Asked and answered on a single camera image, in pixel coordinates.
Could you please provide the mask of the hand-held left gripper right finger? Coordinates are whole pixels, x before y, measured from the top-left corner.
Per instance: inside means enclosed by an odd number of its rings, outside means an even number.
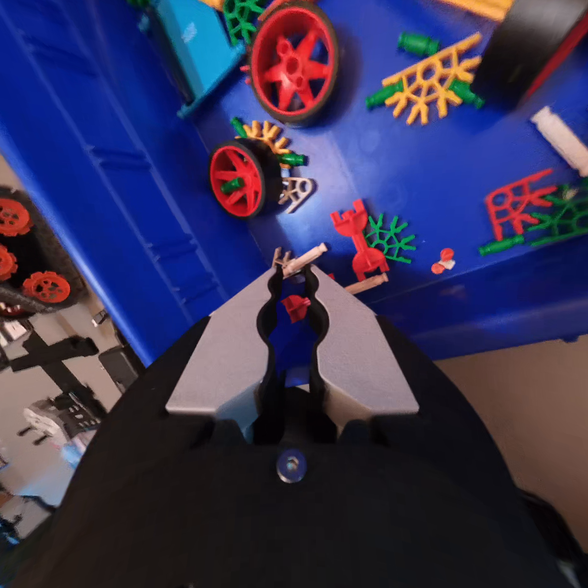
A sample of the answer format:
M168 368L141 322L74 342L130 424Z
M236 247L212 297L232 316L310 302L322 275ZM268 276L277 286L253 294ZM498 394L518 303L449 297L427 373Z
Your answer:
M349 423L413 417L420 406L377 315L317 266L305 267L317 339L309 378L313 440L334 443Z

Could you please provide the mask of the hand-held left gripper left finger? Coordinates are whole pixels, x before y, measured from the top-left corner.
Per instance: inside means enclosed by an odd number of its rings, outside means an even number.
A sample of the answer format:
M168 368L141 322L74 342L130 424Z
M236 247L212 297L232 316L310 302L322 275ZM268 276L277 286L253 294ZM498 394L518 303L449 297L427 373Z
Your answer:
M247 443L276 376L269 336L283 271L270 268L213 311L166 403L175 416L234 421Z

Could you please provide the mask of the beige rod with grey connector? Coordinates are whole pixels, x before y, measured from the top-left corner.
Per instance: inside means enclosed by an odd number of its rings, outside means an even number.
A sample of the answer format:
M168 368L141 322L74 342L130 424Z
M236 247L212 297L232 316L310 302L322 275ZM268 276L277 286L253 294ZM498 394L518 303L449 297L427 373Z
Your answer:
M327 253L327 251L328 247L325 242L320 243L298 257L294 257L291 251L283 252L282 248L278 247L275 249L271 267L280 267L283 278L286 279L303 271L306 266L312 264L321 255Z

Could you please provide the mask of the blue storage bin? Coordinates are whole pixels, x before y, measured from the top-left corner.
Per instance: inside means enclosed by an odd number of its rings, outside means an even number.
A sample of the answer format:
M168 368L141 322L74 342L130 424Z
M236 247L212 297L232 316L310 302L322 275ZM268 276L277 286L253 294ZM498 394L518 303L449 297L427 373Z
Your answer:
M411 264L360 298L433 359L587 334L587 235L481 256L493 241L484 198L544 169L576 174L530 121L549 106L587 141L587 42L521 107L451 107L408 126L366 110L382 78L412 60L402 31L444 46L490 22L435 1L321 1L342 49L342 75L323 117L289 129L317 191L293 214L267 207L229 217L206 178L230 119L267 115L238 71L189 120L151 40L125 1L1 1L1 153L144 364L271 264L281 246L355 281L355 247L334 211L363 200L416 235ZM444 248L452 270L431 266Z

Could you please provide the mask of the beige toy rod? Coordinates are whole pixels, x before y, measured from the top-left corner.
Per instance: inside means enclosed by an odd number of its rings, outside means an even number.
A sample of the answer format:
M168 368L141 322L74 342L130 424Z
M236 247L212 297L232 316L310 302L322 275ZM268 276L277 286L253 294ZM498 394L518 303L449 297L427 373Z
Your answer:
M388 277L386 272L365 278L365 280L345 286L344 289L351 295L357 296L360 293L376 288L384 283L388 283Z

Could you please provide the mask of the small red toy piece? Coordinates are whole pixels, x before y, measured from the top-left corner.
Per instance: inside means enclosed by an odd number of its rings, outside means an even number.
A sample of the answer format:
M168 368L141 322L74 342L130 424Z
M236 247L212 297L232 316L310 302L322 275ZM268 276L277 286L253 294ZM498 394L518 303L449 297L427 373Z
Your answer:
M294 324L305 319L308 309L311 305L311 301L308 297L290 295L282 299L281 304L288 313L290 322Z

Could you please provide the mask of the red double-ended toy piece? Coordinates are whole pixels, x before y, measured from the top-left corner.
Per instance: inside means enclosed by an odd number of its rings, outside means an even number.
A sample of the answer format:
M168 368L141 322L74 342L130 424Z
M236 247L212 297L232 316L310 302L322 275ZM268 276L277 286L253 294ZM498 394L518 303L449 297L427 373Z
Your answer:
M359 282L365 281L367 274L372 274L377 270L381 273L389 271L384 253L369 246L364 237L364 229L368 223L369 215L363 200L354 201L353 209L343 213L331 213L330 218L336 232L353 241L356 254L352 261L352 268Z

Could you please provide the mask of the grey toy connector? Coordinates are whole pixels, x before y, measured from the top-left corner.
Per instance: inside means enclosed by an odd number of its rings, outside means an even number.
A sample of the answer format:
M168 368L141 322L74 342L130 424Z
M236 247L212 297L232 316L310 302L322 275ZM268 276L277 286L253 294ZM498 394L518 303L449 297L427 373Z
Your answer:
M315 181L309 178L290 176L282 179L282 193L278 205L287 206L285 212L296 211L316 190Z

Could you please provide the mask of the green short toy rod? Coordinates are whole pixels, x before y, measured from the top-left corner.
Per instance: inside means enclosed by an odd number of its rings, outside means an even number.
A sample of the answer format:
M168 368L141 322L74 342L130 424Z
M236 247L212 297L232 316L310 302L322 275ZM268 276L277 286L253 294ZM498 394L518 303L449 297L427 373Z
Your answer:
M398 48L418 57L428 57L438 53L440 41L419 33L403 31L399 35Z
M498 254L501 252L508 251L516 246L524 245L524 235L515 235L510 238L503 240L494 240L486 245L482 245L478 248L478 252L481 256L488 256L491 254Z

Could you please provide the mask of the toy tracked robot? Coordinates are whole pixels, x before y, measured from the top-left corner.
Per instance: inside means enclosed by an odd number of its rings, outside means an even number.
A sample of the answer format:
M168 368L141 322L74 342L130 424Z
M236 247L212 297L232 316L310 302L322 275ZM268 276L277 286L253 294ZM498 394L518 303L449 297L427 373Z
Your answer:
M1 186L1 322L57 312L87 288L28 194Z

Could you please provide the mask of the small red toy wheel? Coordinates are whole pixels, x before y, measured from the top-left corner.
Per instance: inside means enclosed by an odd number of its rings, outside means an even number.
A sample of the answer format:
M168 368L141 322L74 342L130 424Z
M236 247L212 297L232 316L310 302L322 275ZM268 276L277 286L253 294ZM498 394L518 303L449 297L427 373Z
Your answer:
M219 143L209 156L208 180L220 207L237 219L258 216L269 200L277 201L282 193L277 156L250 138Z

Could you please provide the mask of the small yellow toy connector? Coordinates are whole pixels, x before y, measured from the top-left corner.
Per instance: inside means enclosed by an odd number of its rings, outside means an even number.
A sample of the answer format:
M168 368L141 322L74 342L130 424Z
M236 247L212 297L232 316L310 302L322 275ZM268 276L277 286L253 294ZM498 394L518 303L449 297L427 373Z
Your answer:
M283 129L276 124L254 120L248 125L235 116L231 119L231 126L236 132L236 138L250 139L269 147L281 168L291 169L307 165L307 156L290 150L290 140L282 135Z

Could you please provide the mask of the red toy connector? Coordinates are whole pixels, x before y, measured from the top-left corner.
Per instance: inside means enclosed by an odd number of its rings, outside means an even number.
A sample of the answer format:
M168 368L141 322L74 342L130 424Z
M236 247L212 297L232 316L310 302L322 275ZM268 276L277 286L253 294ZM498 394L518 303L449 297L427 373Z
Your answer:
M545 169L533 173L496 188L484 198L496 242L522 236L525 231L539 224L539 219L534 214L553 205L548 201L548 196L554 195L557 190L557 185L545 183L552 172L552 169Z

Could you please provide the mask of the white toy rod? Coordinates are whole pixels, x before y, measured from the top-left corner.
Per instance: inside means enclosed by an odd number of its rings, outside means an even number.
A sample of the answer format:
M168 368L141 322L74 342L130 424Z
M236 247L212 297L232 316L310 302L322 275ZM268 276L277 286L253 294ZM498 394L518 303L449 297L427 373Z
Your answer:
M530 121L568 166L575 170L579 177L587 178L587 145L561 117L549 106L545 106L538 110Z

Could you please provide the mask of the large red toy wheel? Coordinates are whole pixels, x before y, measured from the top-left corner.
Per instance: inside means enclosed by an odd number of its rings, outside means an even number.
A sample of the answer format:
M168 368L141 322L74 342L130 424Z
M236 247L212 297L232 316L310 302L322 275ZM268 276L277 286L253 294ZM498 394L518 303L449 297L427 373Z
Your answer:
M310 1L285 1L261 22L249 55L254 96L275 120L314 124L334 94L340 44L326 12Z

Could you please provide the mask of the large yellow toy connector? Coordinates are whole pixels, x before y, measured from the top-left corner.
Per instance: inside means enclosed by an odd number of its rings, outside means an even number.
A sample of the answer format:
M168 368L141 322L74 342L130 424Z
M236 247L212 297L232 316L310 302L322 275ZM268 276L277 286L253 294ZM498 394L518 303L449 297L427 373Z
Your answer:
M476 32L419 62L385 78L381 88L366 97L368 110L389 107L398 119L406 115L406 124L419 121L422 126L430 122L434 109L437 119L443 119L449 107L466 104L481 109L485 100L472 89L481 55L472 55L483 35Z

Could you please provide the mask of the light blue toy panel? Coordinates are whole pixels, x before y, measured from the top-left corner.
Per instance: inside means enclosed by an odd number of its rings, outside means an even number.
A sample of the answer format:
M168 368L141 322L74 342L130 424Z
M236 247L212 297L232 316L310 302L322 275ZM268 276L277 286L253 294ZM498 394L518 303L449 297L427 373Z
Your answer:
M154 1L151 30L163 35L164 52L182 94L177 113L187 119L243 61L243 41L233 45L221 11L203 1Z

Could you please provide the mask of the black toy tyre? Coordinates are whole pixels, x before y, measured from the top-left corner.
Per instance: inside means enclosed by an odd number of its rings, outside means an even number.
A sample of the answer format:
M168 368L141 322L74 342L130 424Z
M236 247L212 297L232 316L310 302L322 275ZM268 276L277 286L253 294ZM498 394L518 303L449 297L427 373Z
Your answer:
M587 1L515 1L496 27L470 88L487 104L518 107L587 35Z

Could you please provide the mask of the yellow toy panel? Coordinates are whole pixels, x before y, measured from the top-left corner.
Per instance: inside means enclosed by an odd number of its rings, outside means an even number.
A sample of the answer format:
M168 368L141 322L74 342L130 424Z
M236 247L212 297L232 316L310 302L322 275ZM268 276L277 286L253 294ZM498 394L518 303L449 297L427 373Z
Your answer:
M437 1L462 11L501 23L515 1Z

